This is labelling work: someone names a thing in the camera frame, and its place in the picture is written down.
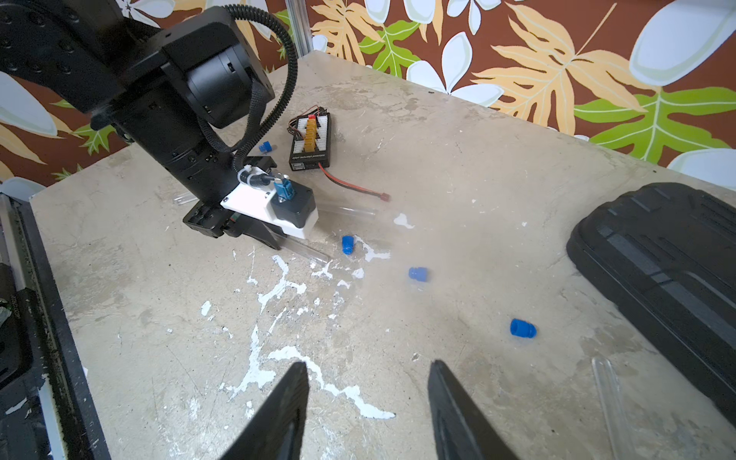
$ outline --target white paint splatter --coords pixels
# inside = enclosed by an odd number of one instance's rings
[[[261,313],[263,313],[263,310],[266,308],[268,301],[274,297],[280,299],[287,287],[296,289],[297,294],[304,294],[307,291],[307,285],[304,283],[296,284],[286,280],[286,274],[289,273],[289,266],[286,265],[286,262],[283,261],[280,255],[274,255],[272,259],[281,268],[281,279],[268,294],[258,294],[258,302],[261,304]]]
[[[390,252],[376,252],[371,246],[368,245],[360,236],[355,235],[355,240],[363,244],[363,251],[366,252],[366,261],[370,262],[373,259],[390,259]]]
[[[190,420],[196,420],[197,419],[197,411],[199,410],[199,401],[195,398],[191,398],[189,400],[189,419]]]
[[[335,291],[335,294],[332,294],[332,297],[335,297],[332,301],[332,306],[336,307],[337,305],[340,305],[342,303],[345,303],[345,299],[342,298],[339,292]]]
[[[396,225],[402,225],[406,228],[414,228],[414,225],[409,225],[408,220],[406,220],[406,214],[401,213],[399,216],[394,219],[394,223]]]
[[[6,410],[5,411],[5,415],[12,414],[13,412],[15,412],[18,409],[20,409],[21,407],[23,407],[23,404],[25,404],[27,402],[28,402],[28,398],[27,397],[23,398],[23,400],[20,403],[18,403],[16,405],[14,405],[13,407],[9,408],[8,410]]]
[[[332,279],[332,273],[330,273],[328,270],[330,269],[330,264],[332,261],[327,262],[327,265],[323,266],[321,270],[318,272],[312,272],[312,276],[316,276],[318,278],[321,278],[323,276],[327,277],[328,280]]]
[[[207,316],[210,313],[210,308],[212,307],[212,304],[208,300],[207,302],[202,304],[202,316]]]
[[[278,321],[279,319],[281,319],[281,315],[283,315],[285,312],[286,312],[286,308],[284,308],[281,311],[281,313],[279,313],[278,316],[276,316],[276,319],[274,319],[274,322],[271,323],[271,327],[269,328],[269,335],[271,335],[271,332],[273,332],[274,326],[276,325],[276,321]]]
[[[263,388],[263,385],[272,382],[276,377],[276,372],[271,370],[261,370],[260,368],[260,354],[263,345],[260,345],[258,341],[258,326],[253,328],[253,333],[250,335],[250,357],[248,358],[248,371],[243,377],[243,381],[238,386],[228,386],[227,390],[233,392],[230,396],[232,400],[238,393],[244,392],[248,389],[249,383],[256,383],[258,389]]]
[[[248,274],[248,280],[246,281],[246,284],[252,284],[254,286],[258,286],[258,280],[256,280],[253,275],[253,267],[255,267],[255,246],[253,247],[253,251],[250,252],[248,256],[252,256],[253,259],[250,262],[250,273]]]
[[[248,401],[245,403],[245,418],[250,420],[253,418],[253,415],[255,415],[255,409],[253,408],[253,402]]]
[[[344,394],[347,399],[352,400],[352,402],[355,404],[355,407],[358,408],[363,417],[370,419],[392,419],[396,417],[396,414],[394,414],[393,412],[381,411],[377,407],[371,406],[370,404],[363,401],[363,398],[361,397],[361,389],[357,385],[346,386],[342,390],[338,390],[337,387],[334,386],[332,383],[325,384],[325,379],[322,377],[322,369],[320,369],[319,366],[317,366],[317,364],[312,361],[309,356],[303,356],[301,353],[299,353],[299,350],[297,350],[296,347],[287,346],[282,348],[281,350],[272,351],[271,353],[269,353],[268,356],[268,359],[274,359],[276,361],[294,358],[304,361],[304,363],[307,365],[307,369],[314,373],[314,378],[315,380],[317,380],[317,383],[319,383],[320,389],[324,389],[332,393],[333,396]]]

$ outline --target black wire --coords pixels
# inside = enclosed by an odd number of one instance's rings
[[[276,121],[286,109],[291,95],[294,93],[294,89],[297,86],[297,49],[294,47],[294,42],[291,41],[289,33],[283,28],[279,20],[267,11],[243,4],[225,5],[224,8],[236,20],[257,22],[275,32],[276,36],[281,40],[284,50],[286,50],[286,63],[288,66],[286,84],[283,87],[281,98],[266,120],[260,125],[258,131],[248,138],[247,142],[238,149],[233,157],[233,169],[240,171],[243,169],[248,153],[266,135],[273,125],[276,124]]]

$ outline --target black tray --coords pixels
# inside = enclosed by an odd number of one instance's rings
[[[567,254],[736,425],[736,209],[649,184],[580,221]]]

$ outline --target blue plastic cap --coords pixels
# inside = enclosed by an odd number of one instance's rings
[[[413,266],[409,269],[409,277],[412,280],[427,282],[427,269],[423,266]]]
[[[343,254],[353,254],[353,246],[355,246],[355,238],[352,236],[343,236],[342,237],[342,253]]]
[[[521,319],[512,319],[511,334],[516,337],[533,339],[537,334],[537,328],[530,322],[526,322]]]

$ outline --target green leaf pattern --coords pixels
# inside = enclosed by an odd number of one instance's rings
[[[411,51],[396,45],[394,42],[406,40],[419,29],[419,23],[397,21],[383,30],[378,31],[383,43],[365,37],[360,42],[360,49],[364,54],[380,54],[375,58],[373,68],[379,72],[389,73],[394,77],[402,77],[402,67],[409,67],[420,60]]]
[[[284,24],[286,24],[286,31],[289,33],[289,37],[291,37],[291,39],[293,40],[294,31],[291,30],[291,19],[289,19],[289,11],[281,10],[278,13],[274,13],[274,16],[276,16]],[[281,45],[281,47],[278,49],[278,58],[280,60],[285,60],[286,59],[286,49],[283,47],[283,43],[281,43],[281,40],[279,40],[278,37],[276,37],[276,42]]]
[[[710,132],[674,121],[669,115],[702,116],[736,110],[736,92],[712,87],[635,96],[646,113],[617,107],[605,99],[575,107],[575,116],[583,120],[622,123],[593,136],[590,142],[609,149],[622,149],[634,144],[630,155],[655,164],[662,157],[665,146],[677,152],[729,148],[726,142],[713,138]]]
[[[107,125],[99,131],[93,130],[90,125],[85,126],[74,131],[74,134],[84,136],[87,141],[83,143],[82,147],[87,147],[87,153],[92,155],[93,153],[99,153],[99,148],[102,147],[108,152],[110,151],[110,141],[108,136],[111,132],[115,132],[115,128],[112,125]]]
[[[82,167],[77,163],[77,170],[75,172],[82,171]],[[52,172],[51,175],[54,176],[54,179],[56,180],[62,180],[66,179],[67,177],[74,174],[73,172],[69,172],[66,170],[66,168],[61,168],[61,172]]]

